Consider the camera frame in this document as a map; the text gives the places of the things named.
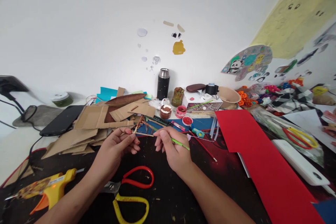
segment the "red scissors handle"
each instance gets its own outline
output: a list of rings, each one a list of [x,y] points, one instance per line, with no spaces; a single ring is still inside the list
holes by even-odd
[[[137,170],[146,170],[149,172],[150,176],[152,177],[152,181],[150,184],[142,184],[138,181],[135,181],[135,180],[132,180],[132,179],[128,179],[127,177],[129,175],[131,175],[133,172],[137,171]],[[130,170],[129,172],[127,172],[124,176],[123,176],[123,179],[121,181],[122,184],[124,183],[127,183],[127,184],[131,184],[131,185],[134,185],[136,187],[139,187],[139,188],[142,188],[142,189],[147,189],[147,188],[150,188],[152,187],[153,183],[154,183],[154,174],[152,172],[151,169],[149,169],[147,166],[138,166],[138,167],[135,167],[133,168],[132,170]]]
[[[304,141],[302,141],[298,136],[296,136],[295,134],[293,134],[292,132],[290,132],[289,130],[282,128],[283,131],[285,132],[286,136],[289,138],[289,140],[291,140],[293,143],[295,143],[296,145],[300,146],[303,149],[312,149],[311,146],[309,146],[308,144],[306,144]],[[299,140],[300,142],[304,143],[306,146],[303,146],[302,144],[298,143],[297,141],[295,141],[290,135],[292,135],[293,137],[295,137],[297,140]]]

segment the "red paper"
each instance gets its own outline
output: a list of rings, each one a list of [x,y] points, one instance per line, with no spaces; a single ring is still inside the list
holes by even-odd
[[[324,223],[316,199],[246,110],[217,111],[229,152],[239,152],[273,224]]]

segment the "yellow glue gun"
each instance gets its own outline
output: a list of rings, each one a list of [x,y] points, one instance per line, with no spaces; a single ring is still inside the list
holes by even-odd
[[[43,194],[42,199],[37,204],[37,206],[31,211],[30,214],[40,211],[47,206],[51,209],[63,196],[64,196],[64,187],[70,181],[74,180],[77,173],[82,172],[84,169],[70,169],[63,173],[57,173],[48,178],[36,181],[24,188],[22,188],[17,194],[12,195],[5,200],[11,198],[32,198],[36,195]]]

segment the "plastic bag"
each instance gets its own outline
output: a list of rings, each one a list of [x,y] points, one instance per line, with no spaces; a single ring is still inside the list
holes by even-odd
[[[319,164],[320,166],[324,167],[324,159],[323,159],[323,150],[322,150],[322,147],[321,145],[318,145],[317,148],[312,148],[312,149],[304,149],[298,145],[296,145],[295,143],[293,143],[288,137],[287,135],[285,134],[285,132],[283,131],[281,125],[286,125],[287,127],[292,127],[292,128],[296,128],[296,129],[299,129],[300,131],[302,131],[303,133],[307,134],[308,136],[310,136],[311,138],[315,139],[314,136],[280,118],[280,117],[277,117],[275,115],[273,115],[272,113],[264,110],[263,108],[255,108],[253,109],[252,111],[250,111],[250,113],[253,115],[253,117],[255,118],[255,120],[263,125],[265,125],[270,131],[274,132],[278,137],[279,139],[284,139],[286,140],[288,143],[290,143],[298,152],[300,152],[301,154],[305,155],[306,157],[310,158],[311,160],[313,160],[315,163]]]

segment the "scissors blade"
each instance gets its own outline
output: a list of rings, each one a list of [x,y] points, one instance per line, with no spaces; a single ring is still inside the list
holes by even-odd
[[[109,181],[103,189],[100,191],[101,193],[113,193],[116,194],[119,191],[119,188],[121,186],[121,182],[114,183]]]

